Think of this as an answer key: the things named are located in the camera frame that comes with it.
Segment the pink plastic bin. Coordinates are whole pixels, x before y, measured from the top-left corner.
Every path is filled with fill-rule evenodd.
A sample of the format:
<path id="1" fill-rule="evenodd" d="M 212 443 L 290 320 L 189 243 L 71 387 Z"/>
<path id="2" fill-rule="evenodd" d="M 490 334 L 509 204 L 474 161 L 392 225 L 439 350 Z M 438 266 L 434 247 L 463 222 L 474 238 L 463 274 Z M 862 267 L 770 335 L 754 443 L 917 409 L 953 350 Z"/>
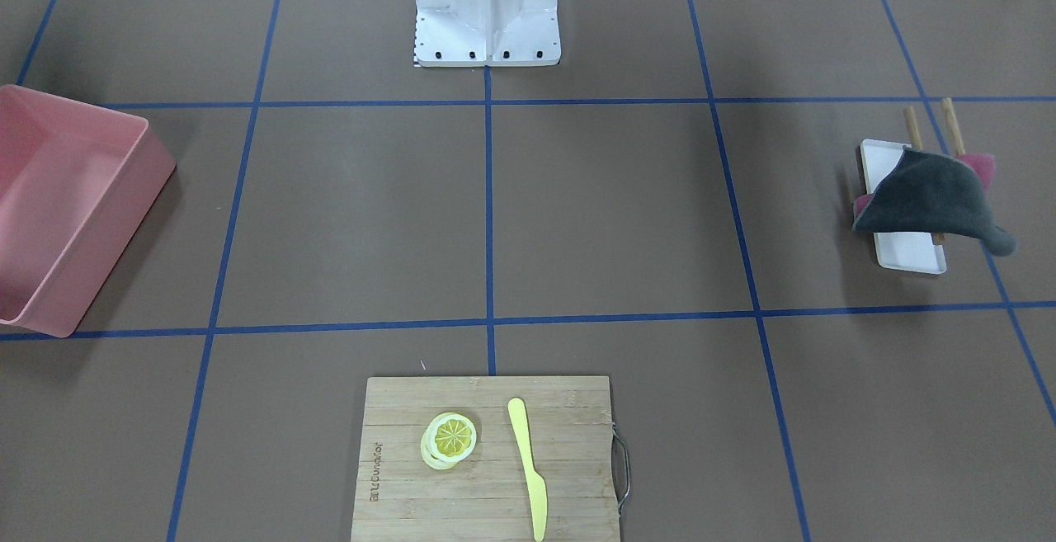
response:
<path id="1" fill-rule="evenodd" d="M 1 321 L 67 337 L 175 161 L 146 118 L 22 86 L 1 130 Z"/>

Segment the grey and pink cloth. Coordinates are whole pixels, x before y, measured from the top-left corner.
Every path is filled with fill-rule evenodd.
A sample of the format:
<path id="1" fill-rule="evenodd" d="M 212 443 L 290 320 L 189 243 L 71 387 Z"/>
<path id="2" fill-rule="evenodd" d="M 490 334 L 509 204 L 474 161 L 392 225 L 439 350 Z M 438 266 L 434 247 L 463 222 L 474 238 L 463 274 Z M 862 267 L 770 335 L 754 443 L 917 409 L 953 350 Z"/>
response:
<path id="1" fill-rule="evenodd" d="M 857 197 L 857 233 L 958 233 L 980 241 L 995 257 L 1018 249 L 1001 229 L 988 200 L 997 170 L 988 153 L 946 156 L 903 148 L 893 170 L 869 195 Z"/>

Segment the lemon slices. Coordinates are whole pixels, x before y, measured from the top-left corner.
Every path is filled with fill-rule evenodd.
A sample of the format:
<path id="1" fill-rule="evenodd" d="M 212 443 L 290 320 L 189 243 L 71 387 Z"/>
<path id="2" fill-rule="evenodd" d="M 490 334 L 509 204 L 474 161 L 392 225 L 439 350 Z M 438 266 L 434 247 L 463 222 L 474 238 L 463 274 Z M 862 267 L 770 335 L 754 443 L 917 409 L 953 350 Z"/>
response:
<path id="1" fill-rule="evenodd" d="M 420 457 L 434 470 L 448 470 L 467 459 L 478 444 L 474 422 L 456 412 L 430 420 L 420 437 Z"/>

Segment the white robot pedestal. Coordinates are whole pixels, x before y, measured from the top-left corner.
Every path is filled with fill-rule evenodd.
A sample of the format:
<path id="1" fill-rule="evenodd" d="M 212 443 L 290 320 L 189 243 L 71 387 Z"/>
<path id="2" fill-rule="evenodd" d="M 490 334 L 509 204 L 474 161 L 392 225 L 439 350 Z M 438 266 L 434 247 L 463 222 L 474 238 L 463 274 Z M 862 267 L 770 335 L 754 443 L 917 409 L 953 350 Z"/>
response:
<path id="1" fill-rule="evenodd" d="M 557 66 L 561 59 L 558 0 L 416 0 L 415 66 Z"/>

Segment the white rectangular tray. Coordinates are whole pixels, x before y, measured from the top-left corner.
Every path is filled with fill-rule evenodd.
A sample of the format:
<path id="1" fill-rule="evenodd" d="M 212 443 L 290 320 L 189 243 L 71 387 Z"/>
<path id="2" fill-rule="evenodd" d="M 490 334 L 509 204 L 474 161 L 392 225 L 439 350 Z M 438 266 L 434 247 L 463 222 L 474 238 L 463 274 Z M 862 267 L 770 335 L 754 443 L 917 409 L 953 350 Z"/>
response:
<path id="1" fill-rule="evenodd" d="M 875 192 L 880 182 L 893 172 L 903 151 L 910 144 L 894 141 L 861 141 L 859 147 L 867 195 Z M 874 233 L 879 266 L 897 272 L 942 275 L 947 272 L 945 250 L 935 245 L 931 233 Z"/>

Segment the wooden chopstick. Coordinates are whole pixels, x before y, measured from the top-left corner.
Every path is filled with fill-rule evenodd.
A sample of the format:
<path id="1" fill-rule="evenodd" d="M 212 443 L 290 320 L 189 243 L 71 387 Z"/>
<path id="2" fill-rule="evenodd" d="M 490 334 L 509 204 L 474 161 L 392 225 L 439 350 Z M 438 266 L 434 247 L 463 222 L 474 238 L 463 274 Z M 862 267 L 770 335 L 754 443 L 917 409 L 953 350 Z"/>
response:
<path id="1" fill-rule="evenodd" d="M 954 155 L 964 156 L 967 154 L 965 147 L 964 137 L 960 128 L 960 120 L 957 113 L 955 113 L 955 102 L 950 97 L 944 97 L 940 99 L 940 108 L 943 110 L 945 117 L 945 125 L 947 131 L 950 132 L 950 139 L 953 141 Z"/>
<path id="2" fill-rule="evenodd" d="M 914 151 L 923 151 L 923 141 L 917 123 L 913 106 L 906 106 L 903 110 L 903 118 L 909 138 L 909 146 Z M 945 243 L 945 233 L 931 233 L 932 245 L 942 246 Z"/>

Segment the yellow plastic knife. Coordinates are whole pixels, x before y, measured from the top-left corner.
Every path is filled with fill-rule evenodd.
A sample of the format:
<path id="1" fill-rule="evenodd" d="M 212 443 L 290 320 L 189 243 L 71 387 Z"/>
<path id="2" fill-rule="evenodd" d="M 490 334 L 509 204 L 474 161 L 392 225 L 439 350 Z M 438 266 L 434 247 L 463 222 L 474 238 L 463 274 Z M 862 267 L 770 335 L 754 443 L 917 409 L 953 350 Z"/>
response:
<path id="1" fill-rule="evenodd" d="M 530 504 L 532 538 L 533 541 L 544 541 L 549 523 L 549 496 L 545 479 L 535 467 L 526 403 L 521 397 L 512 397 L 507 403 L 507 414 L 524 471 Z"/>

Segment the bamboo cutting board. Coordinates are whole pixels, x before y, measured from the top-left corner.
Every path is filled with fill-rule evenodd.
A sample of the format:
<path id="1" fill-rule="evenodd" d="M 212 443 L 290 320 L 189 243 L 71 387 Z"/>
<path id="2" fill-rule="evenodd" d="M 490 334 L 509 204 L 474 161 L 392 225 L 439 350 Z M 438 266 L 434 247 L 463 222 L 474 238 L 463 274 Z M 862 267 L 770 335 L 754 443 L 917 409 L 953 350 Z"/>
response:
<path id="1" fill-rule="evenodd" d="M 524 403 L 546 486 L 546 541 L 619 541 L 611 384 L 605 376 L 372 377 L 365 391 L 353 541 L 531 541 L 516 430 Z M 478 443 L 450 469 L 420 455 L 430 422 L 457 413 Z"/>

